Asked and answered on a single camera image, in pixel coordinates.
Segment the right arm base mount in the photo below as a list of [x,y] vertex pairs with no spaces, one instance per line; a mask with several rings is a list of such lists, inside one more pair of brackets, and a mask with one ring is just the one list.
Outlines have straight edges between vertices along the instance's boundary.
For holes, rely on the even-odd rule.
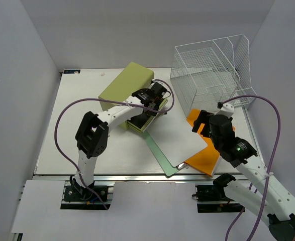
[[228,198],[224,193],[224,187],[236,178],[224,173],[216,178],[212,185],[197,185],[192,199],[197,201],[198,213],[237,213],[243,208],[242,205]]

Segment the white clipboard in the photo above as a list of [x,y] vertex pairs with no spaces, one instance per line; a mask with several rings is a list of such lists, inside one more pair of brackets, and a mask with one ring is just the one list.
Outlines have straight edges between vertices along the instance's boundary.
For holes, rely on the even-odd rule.
[[178,166],[208,146],[199,134],[192,132],[179,104],[155,119],[147,133],[172,166]]

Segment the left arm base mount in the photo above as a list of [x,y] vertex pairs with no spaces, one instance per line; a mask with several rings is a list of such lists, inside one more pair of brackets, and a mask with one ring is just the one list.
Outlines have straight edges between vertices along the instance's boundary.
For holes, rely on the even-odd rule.
[[94,183],[90,184],[89,188],[96,194],[76,183],[74,176],[70,176],[63,189],[60,209],[108,210],[112,202],[112,188]]

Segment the orange notebook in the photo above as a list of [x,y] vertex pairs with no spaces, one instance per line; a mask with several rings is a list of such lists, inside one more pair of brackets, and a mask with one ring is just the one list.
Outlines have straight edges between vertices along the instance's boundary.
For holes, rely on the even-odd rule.
[[197,134],[200,138],[202,138],[202,140],[206,142],[207,147],[185,160],[184,163],[196,169],[197,171],[213,177],[219,163],[221,162],[221,157],[219,152],[215,150],[211,139],[205,138],[201,135],[201,131],[204,129],[204,127],[205,124],[201,123]]

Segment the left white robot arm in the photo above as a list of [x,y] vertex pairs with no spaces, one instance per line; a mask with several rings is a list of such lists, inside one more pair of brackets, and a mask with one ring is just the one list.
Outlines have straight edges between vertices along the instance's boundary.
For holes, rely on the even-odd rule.
[[124,104],[96,114],[89,111],[84,115],[75,136],[79,170],[71,179],[71,186],[81,200],[88,200],[92,196],[96,160],[107,148],[111,130],[129,122],[131,126],[145,131],[165,103],[166,92],[162,84],[152,82],[148,88],[132,93]]

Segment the green clipboard with paper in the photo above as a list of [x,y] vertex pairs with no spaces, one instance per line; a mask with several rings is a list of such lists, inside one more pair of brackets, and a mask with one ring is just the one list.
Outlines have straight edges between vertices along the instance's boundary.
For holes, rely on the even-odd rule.
[[170,161],[163,154],[161,149],[158,147],[156,142],[153,140],[153,138],[150,136],[150,134],[147,131],[145,131],[142,134],[142,137],[144,138],[147,146],[149,147],[150,151],[152,152],[153,156],[157,160],[158,164],[160,165],[161,169],[163,170],[167,178],[173,176],[178,171],[183,170],[184,168],[187,167],[186,163],[181,163],[178,166],[172,166]]

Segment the green metal tool chest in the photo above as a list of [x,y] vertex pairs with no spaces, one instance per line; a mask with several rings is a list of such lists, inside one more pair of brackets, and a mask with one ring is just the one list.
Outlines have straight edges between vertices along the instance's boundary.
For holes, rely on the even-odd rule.
[[164,112],[147,108],[147,89],[154,80],[154,72],[131,62],[99,95],[102,112],[98,118],[108,123],[109,131],[120,126],[125,130],[131,126],[144,132],[151,122]]

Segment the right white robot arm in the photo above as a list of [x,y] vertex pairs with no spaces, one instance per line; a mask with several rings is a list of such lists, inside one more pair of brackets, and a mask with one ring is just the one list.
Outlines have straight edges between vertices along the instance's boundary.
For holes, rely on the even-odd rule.
[[276,240],[295,240],[295,197],[268,171],[251,144],[235,135],[231,113],[201,110],[192,131],[196,133],[199,128],[203,137],[211,139],[220,156],[262,195],[257,196],[235,177],[224,173],[213,181],[214,196],[219,200],[230,198],[256,214]]

